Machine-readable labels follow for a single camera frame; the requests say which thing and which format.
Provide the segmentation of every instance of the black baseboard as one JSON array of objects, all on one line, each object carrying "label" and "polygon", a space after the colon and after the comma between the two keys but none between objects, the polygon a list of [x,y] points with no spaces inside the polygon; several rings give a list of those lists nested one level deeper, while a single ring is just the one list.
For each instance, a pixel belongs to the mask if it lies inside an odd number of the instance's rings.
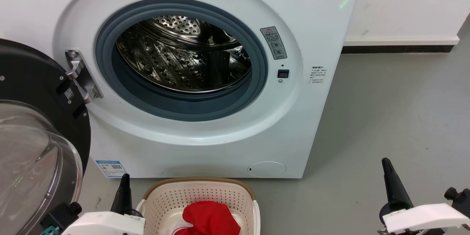
[{"label": "black baseboard", "polygon": [[449,53],[454,45],[344,46],[341,54],[367,53]]}]

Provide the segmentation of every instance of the stainless steel drum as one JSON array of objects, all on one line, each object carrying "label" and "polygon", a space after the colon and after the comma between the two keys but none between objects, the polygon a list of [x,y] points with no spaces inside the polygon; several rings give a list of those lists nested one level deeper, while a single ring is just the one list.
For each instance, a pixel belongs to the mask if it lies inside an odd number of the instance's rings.
[{"label": "stainless steel drum", "polygon": [[119,36],[116,45],[141,76],[185,93],[227,89],[251,69],[248,54],[233,36],[185,16],[160,16],[137,23]]}]

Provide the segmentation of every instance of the white wall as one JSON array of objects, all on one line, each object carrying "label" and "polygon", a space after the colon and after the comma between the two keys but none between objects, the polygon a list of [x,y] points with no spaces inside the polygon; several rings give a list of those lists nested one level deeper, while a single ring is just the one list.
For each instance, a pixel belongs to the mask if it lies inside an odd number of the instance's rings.
[{"label": "white wall", "polygon": [[470,0],[357,0],[346,46],[457,44]]}]

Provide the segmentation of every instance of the perforated plastic basket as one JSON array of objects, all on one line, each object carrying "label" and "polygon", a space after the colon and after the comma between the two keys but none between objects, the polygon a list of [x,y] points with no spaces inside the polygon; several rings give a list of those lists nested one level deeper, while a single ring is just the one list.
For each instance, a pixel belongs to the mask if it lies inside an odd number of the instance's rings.
[{"label": "perforated plastic basket", "polygon": [[187,205],[207,200],[228,206],[240,235],[260,235],[255,195],[244,183],[228,178],[174,178],[150,188],[137,206],[145,218],[144,235],[171,235]]}]

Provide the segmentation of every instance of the gray rubber gasket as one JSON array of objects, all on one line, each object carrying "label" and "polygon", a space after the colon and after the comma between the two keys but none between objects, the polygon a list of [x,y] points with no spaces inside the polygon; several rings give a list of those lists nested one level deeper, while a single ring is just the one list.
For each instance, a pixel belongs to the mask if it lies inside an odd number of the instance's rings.
[{"label": "gray rubber gasket", "polygon": [[[232,88],[205,94],[169,91],[138,76],[120,57],[115,41],[133,24],[169,14],[201,19],[227,31],[250,56],[250,73]],[[205,121],[231,115],[250,104],[267,79],[267,57],[254,33],[227,12],[193,0],[144,0],[121,9],[101,28],[95,51],[101,74],[119,96],[143,111],[174,120]]]}]

